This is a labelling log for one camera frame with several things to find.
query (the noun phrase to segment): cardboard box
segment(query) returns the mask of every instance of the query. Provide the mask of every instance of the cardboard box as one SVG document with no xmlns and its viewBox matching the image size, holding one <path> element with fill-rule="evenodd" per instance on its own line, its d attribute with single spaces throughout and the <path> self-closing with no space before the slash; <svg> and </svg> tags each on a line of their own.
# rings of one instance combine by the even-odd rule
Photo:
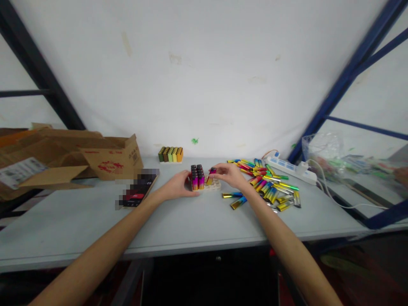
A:
<svg viewBox="0 0 408 306">
<path fill-rule="evenodd" d="M 74 178 L 135 179 L 143 168 L 134 134 L 104 138 L 98 132 L 38 128 L 0 137 L 1 201 L 33 188 L 89 187 L 72 183 Z"/>
<path fill-rule="evenodd" d="M 0 137 L 0 200 L 15 199 L 39 186 L 83 188 L 70 183 L 71 179 L 97 177 L 78 148 L 92 145 L 94 139 L 103 140 L 100 133 L 39 128 Z M 62 182 L 52 185 L 57 175 Z"/>
<path fill-rule="evenodd" d="M 129 138 L 105 137 L 106 142 L 93 142 L 93 147 L 80 148 L 91 169 L 104 181 L 137 179 L 143 168 L 136 135 Z"/>
</svg>

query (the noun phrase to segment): power strip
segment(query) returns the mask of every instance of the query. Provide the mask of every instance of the power strip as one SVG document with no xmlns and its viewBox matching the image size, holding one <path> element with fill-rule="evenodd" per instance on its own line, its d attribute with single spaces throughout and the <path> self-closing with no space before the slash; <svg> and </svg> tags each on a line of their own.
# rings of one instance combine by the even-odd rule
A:
<svg viewBox="0 0 408 306">
<path fill-rule="evenodd" d="M 314 186 L 316 185 L 317 176 L 314 172 L 307 170 L 309 168 L 309 165 L 304 161 L 301 161 L 299 166 L 295 166 L 294 164 L 291 164 L 287 161 L 283 161 L 279 158 L 270 156 L 265 158 L 263 161 L 269 166 L 279 169 L 280 171 L 283 171 L 294 177 L 297 177 L 298 179 L 301 179 L 306 183 L 309 183 Z"/>
</svg>

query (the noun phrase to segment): black metal frame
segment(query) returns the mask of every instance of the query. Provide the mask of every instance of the black metal frame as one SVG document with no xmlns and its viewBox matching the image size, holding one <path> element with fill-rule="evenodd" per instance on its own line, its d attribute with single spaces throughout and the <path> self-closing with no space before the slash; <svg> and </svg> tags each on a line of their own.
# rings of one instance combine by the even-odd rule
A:
<svg viewBox="0 0 408 306">
<path fill-rule="evenodd" d="M 0 1 L 0 33 L 38 87 L 37 90 L 0 91 L 0 98 L 42 95 L 68 129 L 85 130 L 85 125 L 9 0 Z M 31 190 L 17 199 L 2 203 L 0 213 L 3 214 L 0 214 L 0 218 L 8 216 L 40 191 Z"/>
</svg>

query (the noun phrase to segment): label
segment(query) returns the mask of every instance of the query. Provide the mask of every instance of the label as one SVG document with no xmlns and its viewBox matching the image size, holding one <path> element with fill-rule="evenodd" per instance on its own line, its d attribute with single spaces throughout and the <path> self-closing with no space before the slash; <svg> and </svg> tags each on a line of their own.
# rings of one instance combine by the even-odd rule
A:
<svg viewBox="0 0 408 306">
<path fill-rule="evenodd" d="M 0 169 L 0 182 L 17 190 L 18 185 L 32 177 L 33 175 L 48 169 L 36 158 L 30 157 Z"/>
</svg>

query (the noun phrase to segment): blue metal frame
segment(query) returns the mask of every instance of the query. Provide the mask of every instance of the blue metal frame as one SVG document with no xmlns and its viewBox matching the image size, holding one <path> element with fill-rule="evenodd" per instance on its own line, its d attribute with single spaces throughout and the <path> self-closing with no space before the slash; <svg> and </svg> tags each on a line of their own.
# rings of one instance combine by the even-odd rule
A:
<svg viewBox="0 0 408 306">
<path fill-rule="evenodd" d="M 372 132 L 384 134 L 384 135 L 387 135 L 387 136 L 391 136 L 391 137 L 395 137 L 395 138 L 399 138 L 399 139 L 403 139 L 403 140 L 408 140 L 408 135 L 406 135 L 406 134 L 397 133 L 397 132 L 393 132 L 393 131 L 389 131 L 389 130 L 384 130 L 384 129 L 379 128 L 379 127 L 373 127 L 371 125 L 365 125 L 365 124 L 362 124 L 362 123 L 358 123 L 358 122 L 354 122 L 354 121 L 350 121 L 350 120 L 344 120 L 344 119 L 340 119 L 340 118 L 332 117 L 332 116 L 324 116 L 324 118 L 326 120 L 336 121 L 336 122 L 344 123 L 344 124 L 347 124 L 347 125 L 355 126 L 357 128 L 362 128 L 364 130 L 370 130 Z"/>
<path fill-rule="evenodd" d="M 362 222 L 369 229 L 377 230 L 384 226 L 404 220 L 405 218 L 408 218 L 408 200 L 402 201 L 401 203 L 380 212 L 374 217 L 363 220 Z"/>
<path fill-rule="evenodd" d="M 391 137 L 408 140 L 408 135 L 402 133 L 384 130 L 378 127 L 330 116 L 330 113 L 334 110 L 360 73 L 371 67 L 374 63 L 408 39 L 408 29 L 406 29 L 374 54 L 389 30 L 393 27 L 394 23 L 405 10 L 407 4 L 408 0 L 389 0 L 387 2 L 380 15 L 375 20 L 367 35 L 361 42 L 360 46 L 357 48 L 349 64 L 345 67 L 339 79 L 331 88 L 330 93 L 323 101 L 302 137 L 317 133 L 326 120 L 332 120 Z M 293 164 L 302 157 L 302 137 L 299 139 L 296 147 L 289 155 L 288 160 Z M 375 215 L 372 218 L 363 220 L 362 222 L 370 229 L 379 229 L 407 217 L 408 200 L 405 200 L 397 205 L 394 205 L 392 208 Z"/>
<path fill-rule="evenodd" d="M 394 38 L 390 43 L 388 43 L 385 47 L 383 47 L 380 50 L 382 52 L 379 55 L 371 58 L 371 56 L 383 41 L 396 20 L 405 10 L 407 4 L 408 0 L 389 0 L 387 2 L 380 15 L 375 20 L 374 24 L 363 39 L 363 42 L 357 48 L 349 64 L 346 66 L 339 79 L 331 88 L 329 95 L 323 101 L 322 105 L 306 128 L 302 137 L 309 136 L 318 132 L 323 123 L 326 121 L 326 116 L 330 115 L 330 113 L 334 110 L 348 88 L 354 82 L 355 78 L 358 76 L 358 74 L 355 74 L 356 71 L 359 71 L 360 73 L 363 72 L 364 70 L 361 70 L 362 68 L 367 69 L 370 65 L 374 64 L 381 57 L 383 57 L 385 54 L 393 50 L 397 45 L 407 39 L 406 33 L 404 31 L 396 38 Z M 302 156 L 302 137 L 299 139 L 296 147 L 289 155 L 288 160 L 291 163 L 295 163 Z"/>
</svg>

